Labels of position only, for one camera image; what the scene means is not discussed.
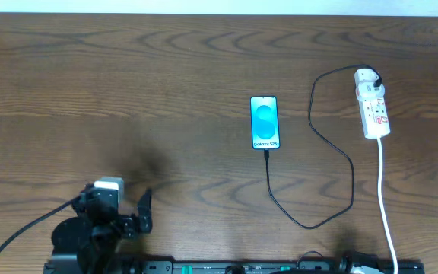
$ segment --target wood grain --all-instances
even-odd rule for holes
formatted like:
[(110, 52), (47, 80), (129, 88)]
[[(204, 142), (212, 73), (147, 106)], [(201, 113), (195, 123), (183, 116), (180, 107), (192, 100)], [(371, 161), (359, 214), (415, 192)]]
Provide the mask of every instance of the wood grain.
[[(251, 149), (249, 98), (274, 94), (275, 195), (308, 225), (345, 207), (348, 163), (310, 130), (306, 110), (315, 77), (360, 62), (387, 89), (384, 191), (397, 254), (438, 273), (438, 18), (0, 14), (0, 244), (84, 183), (116, 175), (128, 182), (124, 212), (154, 189), (154, 230), (128, 251), (388, 257), (377, 147), (362, 136), (354, 72), (321, 81), (313, 107), (314, 125), (354, 162), (347, 214), (315, 231), (292, 224), (268, 198), (262, 153)], [(41, 272), (53, 228), (73, 215), (22, 234), (0, 272)]]

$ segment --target power socket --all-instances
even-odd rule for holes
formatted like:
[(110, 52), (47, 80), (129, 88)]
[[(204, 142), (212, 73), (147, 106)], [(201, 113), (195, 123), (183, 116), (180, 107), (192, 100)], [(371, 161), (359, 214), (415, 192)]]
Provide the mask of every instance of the power socket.
[(356, 97), (359, 100), (364, 137), (376, 139), (390, 133), (388, 113), (383, 95), (385, 87), (374, 86), (379, 76), (369, 68), (358, 69), (354, 74)]

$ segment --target green component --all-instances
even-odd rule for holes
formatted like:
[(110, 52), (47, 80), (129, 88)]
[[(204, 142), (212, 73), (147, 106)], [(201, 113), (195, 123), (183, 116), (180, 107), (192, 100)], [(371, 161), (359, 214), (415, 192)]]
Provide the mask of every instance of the green component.
[(182, 274), (192, 274), (191, 266), (182, 266)]

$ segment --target power outlet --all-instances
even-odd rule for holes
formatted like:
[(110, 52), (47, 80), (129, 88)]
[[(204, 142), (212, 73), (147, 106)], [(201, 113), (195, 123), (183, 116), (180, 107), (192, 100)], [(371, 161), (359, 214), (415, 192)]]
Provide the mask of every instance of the power outlet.
[(372, 100), (359, 101), (364, 137), (376, 139), (390, 133), (385, 99), (377, 97)]

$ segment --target blue phone screen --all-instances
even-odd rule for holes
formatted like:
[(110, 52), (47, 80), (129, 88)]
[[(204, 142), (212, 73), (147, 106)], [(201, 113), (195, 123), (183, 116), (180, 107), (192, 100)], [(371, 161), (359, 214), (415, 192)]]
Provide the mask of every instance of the blue phone screen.
[(254, 149), (280, 147), (277, 98), (275, 96), (251, 98), (251, 133)]

